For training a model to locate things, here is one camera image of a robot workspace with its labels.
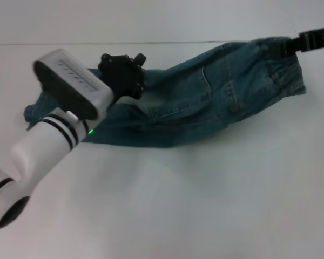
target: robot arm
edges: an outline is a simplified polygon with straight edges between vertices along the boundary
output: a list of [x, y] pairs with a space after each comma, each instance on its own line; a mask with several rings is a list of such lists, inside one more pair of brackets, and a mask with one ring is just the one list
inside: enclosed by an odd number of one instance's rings
[[144, 90], [145, 57], [102, 56], [101, 80], [64, 50], [43, 56], [34, 71], [44, 91], [61, 108], [36, 124], [11, 149], [21, 181], [0, 177], [0, 228], [14, 221], [38, 183], [106, 117], [122, 96], [139, 99]]

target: seam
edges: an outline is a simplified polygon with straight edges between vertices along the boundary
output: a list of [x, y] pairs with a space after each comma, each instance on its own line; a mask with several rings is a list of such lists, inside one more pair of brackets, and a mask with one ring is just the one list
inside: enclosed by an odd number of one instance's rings
[[188, 124], [182, 124], [182, 125], [170, 125], [168, 123], [170, 123], [170, 121], [166, 121], [165, 123], [155, 123], [154, 125], [155, 126], [158, 126], [158, 127], [168, 127], [168, 128], [180, 128], [180, 127], [187, 127], [187, 126], [198, 126], [198, 125], [201, 125], [201, 124], [205, 124], [205, 123], [212, 123], [214, 121], [217, 121], [217, 120], [221, 120], [225, 117], [225, 114], [223, 113], [218, 113], [218, 114], [215, 114], [211, 117], [208, 117], [207, 119], [205, 120], [202, 120], [202, 121], [197, 121], [197, 122], [192, 122], [192, 123], [188, 123]]
[[197, 101], [195, 104], [188, 105], [188, 106], [183, 107], [183, 108], [178, 107], [178, 108], [174, 109], [175, 111], [172, 111], [172, 112], [170, 112], [168, 114], [164, 114], [164, 115], [161, 115], [161, 116], [157, 117], [156, 120], [164, 118], [166, 116], [170, 116], [170, 115], [173, 115], [173, 114], [177, 114], [177, 113], [180, 113], [180, 112], [190, 110], [190, 109], [198, 106], [199, 104], [202, 104], [203, 102], [204, 102], [204, 100], [201, 100], [201, 101]]
[[202, 80], [205, 82], [206, 84], [206, 88], [208, 89], [208, 96], [209, 96], [209, 99], [211, 98], [211, 95], [212, 95], [212, 89], [211, 89], [211, 86], [209, 84], [209, 81], [206, 79], [206, 76], [204, 74], [204, 67], [201, 69], [201, 75], [202, 75]]
[[269, 76], [270, 76], [270, 78], [271, 78], [273, 84], [274, 84], [275, 86], [278, 87], [279, 84], [278, 84], [278, 79], [277, 79], [277, 77], [276, 77], [276, 74], [272, 72], [272, 70], [271, 70], [271, 66], [270, 66], [269, 63], [268, 63], [268, 59], [270, 59], [270, 56], [269, 56], [269, 54], [268, 54], [268, 51], [266, 51], [266, 50], [263, 48], [261, 42], [257, 42], [257, 46], [260, 48], [260, 50], [261, 50], [261, 52], [262, 52], [262, 54], [263, 54], [263, 57], [264, 57], [264, 64], [265, 64], [266, 70], [268, 71], [268, 74], [269, 74]]
[[[180, 76], [183, 76], [185, 74], [188, 74], [188, 73], [191, 73], [191, 72], [194, 72], [202, 67], [205, 67], [207, 66], [208, 64], [216, 61], [217, 59], [220, 59], [222, 58], [223, 56], [226, 55], [225, 53], [225, 46], [227, 45], [228, 43], [226, 44], [223, 44], [223, 45], [220, 45], [218, 46], [218, 50], [216, 50], [215, 53], [213, 53], [211, 56], [209, 56], [208, 58], [204, 59], [202, 62], [199, 62], [197, 64], [195, 64], [194, 66], [192, 67], [189, 67], [186, 71], [183, 71], [180, 73]], [[158, 84], [155, 85], [155, 87], [159, 87], [160, 85], [162, 84], [168, 84], [168, 81], [170, 79], [164, 79], [162, 81], [160, 81]]]
[[223, 71], [224, 71], [224, 76], [225, 76], [225, 83], [224, 83], [224, 88], [226, 90], [226, 95], [227, 98], [229, 100], [230, 106], [232, 108], [233, 111], [238, 110], [238, 102], [237, 102], [237, 98], [235, 96], [235, 92], [234, 92], [234, 86], [232, 84], [231, 78], [231, 72], [229, 70], [229, 65], [227, 62], [227, 55], [230, 53], [230, 43], [224, 45], [224, 52], [225, 55], [223, 57], [223, 62], [221, 62], [222, 66], [223, 66]]

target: white backdrop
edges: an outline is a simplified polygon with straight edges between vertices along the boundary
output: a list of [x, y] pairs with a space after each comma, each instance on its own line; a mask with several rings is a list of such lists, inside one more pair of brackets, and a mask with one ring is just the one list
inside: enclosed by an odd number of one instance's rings
[[324, 0], [0, 0], [0, 44], [243, 40], [323, 26]]
[[[63, 47], [96, 67], [105, 52], [142, 52], [147, 69], [164, 69], [218, 45], [46, 43], [221, 41], [324, 26], [324, 1], [296, 2], [1, 1], [0, 44], [10, 45], [0, 45], [0, 168], [18, 177], [8, 152], [39, 94], [39, 56]], [[324, 50], [299, 58], [306, 95], [215, 138], [173, 149], [80, 144], [0, 230], [0, 258], [324, 258]]]

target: jeans waistband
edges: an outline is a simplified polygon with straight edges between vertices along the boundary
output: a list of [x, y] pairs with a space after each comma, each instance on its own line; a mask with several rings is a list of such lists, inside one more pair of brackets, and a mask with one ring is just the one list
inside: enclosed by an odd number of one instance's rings
[[306, 92], [297, 55], [284, 58], [273, 57], [271, 53], [272, 48], [283, 44], [289, 39], [287, 37], [273, 37], [257, 40], [258, 46], [264, 53], [269, 74], [281, 92], [282, 97]]

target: denim fabric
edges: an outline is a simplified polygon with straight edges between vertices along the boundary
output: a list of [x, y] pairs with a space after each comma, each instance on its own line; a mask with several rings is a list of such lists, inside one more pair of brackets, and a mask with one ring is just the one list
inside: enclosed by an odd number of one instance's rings
[[[146, 70], [140, 100], [121, 98], [84, 141], [136, 147], [194, 142], [255, 115], [283, 97], [306, 92], [294, 55], [269, 50], [288, 38], [227, 43], [167, 70]], [[99, 76], [99, 70], [91, 70]], [[25, 109], [34, 125], [57, 102], [42, 93]]]

